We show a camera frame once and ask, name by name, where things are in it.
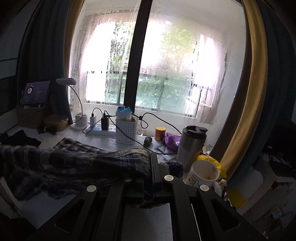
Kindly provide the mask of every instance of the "mustard yellow curtain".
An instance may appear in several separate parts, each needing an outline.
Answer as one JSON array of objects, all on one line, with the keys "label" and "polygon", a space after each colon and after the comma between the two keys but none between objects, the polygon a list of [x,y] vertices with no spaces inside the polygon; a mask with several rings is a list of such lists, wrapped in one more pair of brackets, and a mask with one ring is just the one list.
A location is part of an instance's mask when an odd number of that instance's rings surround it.
[{"label": "mustard yellow curtain", "polygon": [[75,26],[84,0],[73,0],[67,21],[66,36],[65,36],[65,76],[69,77],[69,64],[72,38],[74,35]]},{"label": "mustard yellow curtain", "polygon": [[267,84],[268,55],[263,20],[255,0],[243,0],[249,22],[252,65],[246,101],[235,133],[220,164],[229,180],[246,153],[261,115]]}]

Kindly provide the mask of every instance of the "glass pane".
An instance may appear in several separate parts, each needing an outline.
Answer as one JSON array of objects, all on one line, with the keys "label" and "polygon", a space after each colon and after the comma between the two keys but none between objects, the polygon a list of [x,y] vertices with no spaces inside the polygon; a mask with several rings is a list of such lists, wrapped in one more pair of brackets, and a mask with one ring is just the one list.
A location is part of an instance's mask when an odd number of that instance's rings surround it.
[{"label": "glass pane", "polygon": [[[85,102],[123,103],[138,0],[85,0],[75,28],[70,76]],[[70,103],[75,104],[73,93]]]},{"label": "glass pane", "polygon": [[154,0],[136,105],[213,124],[218,108],[229,111],[244,47],[244,13],[236,1]]}]

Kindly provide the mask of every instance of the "bottle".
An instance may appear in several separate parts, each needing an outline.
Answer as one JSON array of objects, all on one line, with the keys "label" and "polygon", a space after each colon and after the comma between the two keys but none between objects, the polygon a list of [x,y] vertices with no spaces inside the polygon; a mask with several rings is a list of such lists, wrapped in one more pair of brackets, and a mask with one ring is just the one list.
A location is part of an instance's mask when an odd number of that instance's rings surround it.
[{"label": "bottle", "polygon": [[184,172],[188,172],[195,162],[205,144],[207,129],[199,126],[187,126],[183,128],[177,161],[182,163]]}]

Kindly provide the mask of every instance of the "small figurine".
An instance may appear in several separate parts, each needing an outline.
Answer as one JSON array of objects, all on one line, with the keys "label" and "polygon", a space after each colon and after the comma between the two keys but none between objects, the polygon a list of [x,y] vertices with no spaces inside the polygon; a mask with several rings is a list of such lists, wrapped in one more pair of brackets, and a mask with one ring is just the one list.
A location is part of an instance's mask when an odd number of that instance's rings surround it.
[{"label": "small figurine", "polygon": [[145,140],[144,140],[144,147],[150,147],[152,143],[152,137],[151,136],[146,136],[145,137]]},{"label": "small figurine", "polygon": [[227,181],[225,179],[221,179],[221,181],[219,182],[219,184],[222,186],[222,187],[226,187],[227,186]]}]

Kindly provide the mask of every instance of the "white mesh basket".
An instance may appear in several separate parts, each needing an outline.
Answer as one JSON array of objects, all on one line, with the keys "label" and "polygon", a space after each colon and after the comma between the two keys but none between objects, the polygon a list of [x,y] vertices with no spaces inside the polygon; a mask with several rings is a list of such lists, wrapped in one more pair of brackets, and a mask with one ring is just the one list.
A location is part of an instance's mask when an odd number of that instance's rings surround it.
[{"label": "white mesh basket", "polygon": [[130,121],[121,121],[116,120],[116,142],[118,143],[125,143],[125,144],[134,144],[135,141],[132,141],[131,139],[127,138],[124,134],[126,134],[128,137],[132,139],[136,139],[137,136],[137,126],[138,126],[138,118],[136,116],[133,116],[135,118],[135,122]]}]

